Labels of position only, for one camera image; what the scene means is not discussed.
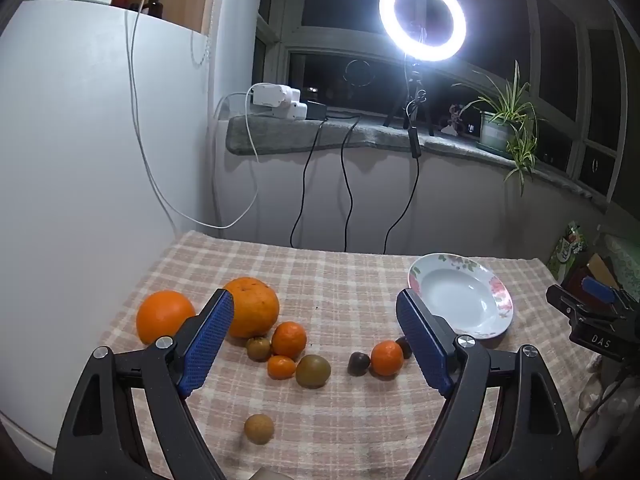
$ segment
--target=white flower pot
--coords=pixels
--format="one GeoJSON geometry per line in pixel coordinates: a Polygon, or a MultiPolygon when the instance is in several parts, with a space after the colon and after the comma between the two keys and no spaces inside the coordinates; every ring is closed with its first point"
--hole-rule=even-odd
{"type": "Polygon", "coordinates": [[[505,152],[507,149],[507,142],[514,135],[513,128],[509,124],[499,124],[492,122],[492,114],[482,112],[482,125],[480,127],[480,143],[498,150],[505,152]]]}

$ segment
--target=plaid tablecloth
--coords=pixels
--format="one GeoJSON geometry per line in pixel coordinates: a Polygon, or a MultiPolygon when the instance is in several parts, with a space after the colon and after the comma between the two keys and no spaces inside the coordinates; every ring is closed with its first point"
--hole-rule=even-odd
{"type": "MultiPolygon", "coordinates": [[[[426,385],[414,358],[388,381],[370,374],[351,377],[346,365],[352,352],[369,352],[379,341],[401,335],[395,300],[407,286],[413,260],[294,250],[189,232],[140,281],[102,343],[114,352],[142,348],[136,310],[157,290],[178,290],[200,310],[228,280],[263,280],[278,294],[280,320],[306,327],[306,352],[328,359],[332,376],[319,390],[305,390],[295,380],[275,381],[265,364],[250,361],[244,348],[225,341],[205,385],[188,399],[225,475],[247,479],[266,466],[295,479],[402,479],[430,434],[443,399],[426,385]],[[254,413],[274,420],[275,436],[266,446],[242,436],[245,420],[254,413]]],[[[553,277],[539,260],[475,260],[493,270],[513,298],[513,322],[497,348],[537,346],[572,418],[590,353],[569,342],[566,319],[546,304],[553,277]]],[[[170,478],[143,392],[136,391],[134,398],[149,460],[156,472],[170,478]]],[[[496,399],[492,388],[463,476],[478,469],[496,399]]]]}

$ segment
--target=green fruit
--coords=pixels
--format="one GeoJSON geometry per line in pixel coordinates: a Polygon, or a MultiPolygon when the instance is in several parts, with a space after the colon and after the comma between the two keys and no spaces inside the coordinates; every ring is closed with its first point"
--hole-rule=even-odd
{"type": "Polygon", "coordinates": [[[347,366],[347,372],[353,376],[359,377],[367,373],[371,359],[362,352],[354,352],[349,357],[349,365],[347,366]]]}
{"type": "Polygon", "coordinates": [[[402,356],[405,359],[408,359],[414,354],[414,352],[411,350],[411,347],[409,346],[409,342],[406,340],[404,336],[396,339],[396,343],[400,345],[400,348],[402,349],[402,356]]]}
{"type": "Polygon", "coordinates": [[[271,343],[265,337],[253,337],[246,342],[246,354],[252,361],[266,361],[271,355],[271,343]]]}
{"type": "Polygon", "coordinates": [[[304,388],[320,388],[331,375],[331,365],[319,355],[305,355],[296,367],[296,381],[304,388]]]}
{"type": "Polygon", "coordinates": [[[266,444],[273,437],[273,421],[266,415],[252,415],[244,423],[244,434],[254,444],[266,444]]]}

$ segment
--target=white plate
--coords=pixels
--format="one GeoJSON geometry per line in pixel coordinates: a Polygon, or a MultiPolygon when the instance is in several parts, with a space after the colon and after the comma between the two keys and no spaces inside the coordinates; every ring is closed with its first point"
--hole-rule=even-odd
{"type": "Polygon", "coordinates": [[[509,291],[489,269],[455,254],[434,253],[409,268],[409,287],[457,334],[490,339],[513,319],[509,291]]]}

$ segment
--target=metal screw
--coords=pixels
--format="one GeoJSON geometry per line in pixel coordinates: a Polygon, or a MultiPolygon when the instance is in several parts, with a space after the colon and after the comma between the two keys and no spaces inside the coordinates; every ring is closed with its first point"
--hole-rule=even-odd
{"type": "Polygon", "coordinates": [[[158,341],[156,341],[156,346],[158,348],[169,348],[169,346],[171,346],[172,344],[174,344],[174,340],[167,335],[163,335],[160,339],[158,339],[158,341]]]}
{"type": "Polygon", "coordinates": [[[458,338],[458,344],[462,346],[462,348],[469,348],[476,344],[476,340],[469,335],[461,335],[458,338]]]}
{"type": "Polygon", "coordinates": [[[102,359],[108,353],[109,353],[109,349],[106,346],[98,346],[98,348],[94,350],[94,357],[96,359],[102,359]]]}
{"type": "Polygon", "coordinates": [[[538,355],[538,349],[532,345],[524,345],[522,347],[522,353],[527,357],[535,357],[538,355]]]}

